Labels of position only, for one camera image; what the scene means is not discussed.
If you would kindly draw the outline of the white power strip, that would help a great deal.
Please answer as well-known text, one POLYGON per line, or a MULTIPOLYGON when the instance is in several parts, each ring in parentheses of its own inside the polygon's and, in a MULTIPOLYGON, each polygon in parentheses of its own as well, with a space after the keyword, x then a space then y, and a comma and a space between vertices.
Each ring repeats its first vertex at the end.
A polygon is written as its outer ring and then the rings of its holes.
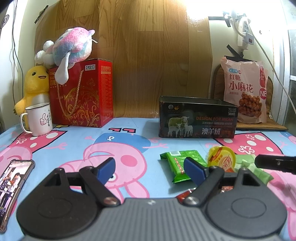
POLYGON ((237 30, 240 34, 237 37, 237 45, 243 50, 248 50, 250 45, 254 45, 254 36, 248 26, 249 20, 247 17, 242 17, 238 20, 237 30))

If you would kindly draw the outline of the red gift box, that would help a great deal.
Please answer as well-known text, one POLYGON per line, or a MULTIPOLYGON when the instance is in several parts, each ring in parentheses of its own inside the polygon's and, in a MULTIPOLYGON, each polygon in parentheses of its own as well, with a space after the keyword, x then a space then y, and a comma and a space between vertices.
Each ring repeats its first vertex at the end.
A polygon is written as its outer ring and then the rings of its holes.
POLYGON ((101 128, 113 118, 112 62, 90 59, 68 70, 64 85, 49 69, 49 96, 54 124, 101 128))

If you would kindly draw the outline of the pink blue plush toy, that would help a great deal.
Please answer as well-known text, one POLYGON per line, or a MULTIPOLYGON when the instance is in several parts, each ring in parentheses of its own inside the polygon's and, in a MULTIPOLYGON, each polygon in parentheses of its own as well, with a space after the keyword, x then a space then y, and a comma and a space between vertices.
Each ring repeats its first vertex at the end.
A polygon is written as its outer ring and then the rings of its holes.
POLYGON ((35 55, 35 62, 46 68, 57 66, 55 80, 64 85, 69 79, 68 69, 75 63, 86 60, 92 52, 95 30, 75 27, 65 31, 55 42, 48 40, 43 49, 35 55))

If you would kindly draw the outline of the yellow lidded jelly cup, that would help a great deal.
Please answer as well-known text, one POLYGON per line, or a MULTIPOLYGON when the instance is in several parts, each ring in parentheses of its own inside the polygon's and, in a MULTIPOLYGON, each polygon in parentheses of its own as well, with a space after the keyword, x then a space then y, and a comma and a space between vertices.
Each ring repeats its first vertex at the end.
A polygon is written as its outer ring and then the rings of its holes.
POLYGON ((207 155, 207 164, 218 166, 225 172, 235 172, 236 156, 233 150, 226 146, 212 147, 207 155))

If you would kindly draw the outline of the red snack packet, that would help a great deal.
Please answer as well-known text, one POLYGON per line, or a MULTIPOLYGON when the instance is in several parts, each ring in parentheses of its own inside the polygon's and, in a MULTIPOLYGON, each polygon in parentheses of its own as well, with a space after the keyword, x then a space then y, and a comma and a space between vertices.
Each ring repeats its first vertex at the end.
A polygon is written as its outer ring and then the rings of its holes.
POLYGON ((178 201, 180 203, 183 203, 189 196, 190 197, 197 197, 197 198, 203 200, 205 198, 208 198, 213 195, 217 195, 219 193, 225 193, 225 192, 231 191, 233 188, 234 188, 234 186, 230 186, 230 185, 225 186, 224 185, 222 187, 219 187, 215 191, 206 191, 205 193, 202 193, 202 191, 196 191, 196 188, 193 188, 193 189, 188 189, 185 192, 177 195, 176 198, 178 199, 178 201))

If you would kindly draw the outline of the pink twisted-dough snack bag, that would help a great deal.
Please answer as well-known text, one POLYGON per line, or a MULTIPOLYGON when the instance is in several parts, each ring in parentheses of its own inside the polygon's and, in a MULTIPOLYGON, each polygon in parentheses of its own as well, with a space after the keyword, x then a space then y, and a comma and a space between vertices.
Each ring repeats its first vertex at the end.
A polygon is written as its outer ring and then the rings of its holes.
POLYGON ((265 77, 260 76, 260 68, 263 68, 263 73, 267 75, 268 71, 264 68, 261 61, 235 62, 223 57, 220 64, 224 71, 224 101, 232 103, 227 99, 228 93, 240 90, 245 90, 249 94, 259 95, 264 99, 265 77))

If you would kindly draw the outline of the black metal tin box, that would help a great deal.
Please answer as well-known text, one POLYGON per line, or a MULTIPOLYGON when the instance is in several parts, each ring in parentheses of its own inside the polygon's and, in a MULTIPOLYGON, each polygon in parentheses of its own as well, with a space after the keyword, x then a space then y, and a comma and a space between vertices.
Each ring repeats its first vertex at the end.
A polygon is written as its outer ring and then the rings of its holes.
POLYGON ((238 107, 215 99, 161 96, 159 137, 234 138, 238 107))

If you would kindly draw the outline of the smartphone with lit screen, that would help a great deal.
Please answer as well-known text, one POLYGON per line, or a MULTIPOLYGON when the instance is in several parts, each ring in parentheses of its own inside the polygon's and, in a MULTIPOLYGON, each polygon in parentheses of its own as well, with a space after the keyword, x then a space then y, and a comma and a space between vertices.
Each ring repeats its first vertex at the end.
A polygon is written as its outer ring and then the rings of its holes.
POLYGON ((1 175, 1 233, 6 232, 9 218, 28 176, 35 167, 33 160, 12 160, 1 175))

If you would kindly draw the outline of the cartoon pig bed sheet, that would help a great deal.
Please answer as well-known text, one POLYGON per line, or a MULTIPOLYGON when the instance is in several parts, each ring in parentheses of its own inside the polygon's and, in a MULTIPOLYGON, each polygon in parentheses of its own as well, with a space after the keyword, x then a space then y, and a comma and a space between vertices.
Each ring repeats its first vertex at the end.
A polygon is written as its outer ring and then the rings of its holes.
POLYGON ((295 240, 295 174, 263 169, 265 185, 249 169, 225 172, 203 206, 177 195, 197 185, 173 183, 160 154, 226 146, 238 155, 295 157, 295 137, 285 131, 235 132, 234 138, 161 138, 159 121, 115 118, 102 128, 56 125, 33 136, 14 126, 1 134, 1 175, 10 161, 33 160, 1 240, 295 240), (79 170, 108 158, 115 172, 105 187, 120 201, 100 207, 83 191, 79 170))

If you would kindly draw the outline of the light green snack packet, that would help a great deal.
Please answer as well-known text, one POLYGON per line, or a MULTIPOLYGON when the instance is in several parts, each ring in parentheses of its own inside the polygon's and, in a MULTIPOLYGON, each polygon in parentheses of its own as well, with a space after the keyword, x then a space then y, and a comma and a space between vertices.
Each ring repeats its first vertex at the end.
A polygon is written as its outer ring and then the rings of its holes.
POLYGON ((264 170, 257 168, 255 165, 255 155, 238 155, 236 154, 236 163, 234 170, 238 172, 240 168, 249 169, 257 178, 259 178, 265 185, 268 184, 273 177, 264 170))

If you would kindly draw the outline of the white enamel mug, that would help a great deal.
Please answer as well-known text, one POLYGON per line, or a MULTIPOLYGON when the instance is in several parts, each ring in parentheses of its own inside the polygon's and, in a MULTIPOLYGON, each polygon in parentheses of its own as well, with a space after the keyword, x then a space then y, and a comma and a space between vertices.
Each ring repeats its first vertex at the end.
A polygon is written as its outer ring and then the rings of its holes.
POLYGON ((20 125, 24 132, 35 137, 48 134, 53 129, 50 103, 39 103, 25 108, 25 113, 20 115, 20 125), (29 131, 23 125, 23 117, 27 116, 29 131))

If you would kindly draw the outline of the dark green snack packet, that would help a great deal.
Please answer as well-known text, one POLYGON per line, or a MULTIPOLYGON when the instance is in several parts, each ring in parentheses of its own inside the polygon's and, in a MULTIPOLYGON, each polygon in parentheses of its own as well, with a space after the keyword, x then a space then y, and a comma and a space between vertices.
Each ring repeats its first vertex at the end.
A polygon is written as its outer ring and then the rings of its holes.
POLYGON ((185 173, 184 170, 184 161, 186 157, 193 158, 197 163, 207 167, 207 163, 197 150, 172 151, 160 154, 161 160, 168 161, 170 169, 174 174, 174 178, 172 180, 173 183, 190 180, 190 177, 185 173))

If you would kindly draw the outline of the yellow duck plush toy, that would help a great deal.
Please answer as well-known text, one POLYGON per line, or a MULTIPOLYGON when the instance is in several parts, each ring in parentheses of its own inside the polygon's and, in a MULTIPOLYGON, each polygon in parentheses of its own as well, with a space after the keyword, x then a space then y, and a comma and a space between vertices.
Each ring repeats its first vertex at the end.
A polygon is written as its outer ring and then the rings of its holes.
POLYGON ((50 102, 49 98, 49 73, 42 65, 34 66, 27 71, 24 81, 24 96, 15 105, 15 113, 20 116, 25 113, 25 108, 50 102))

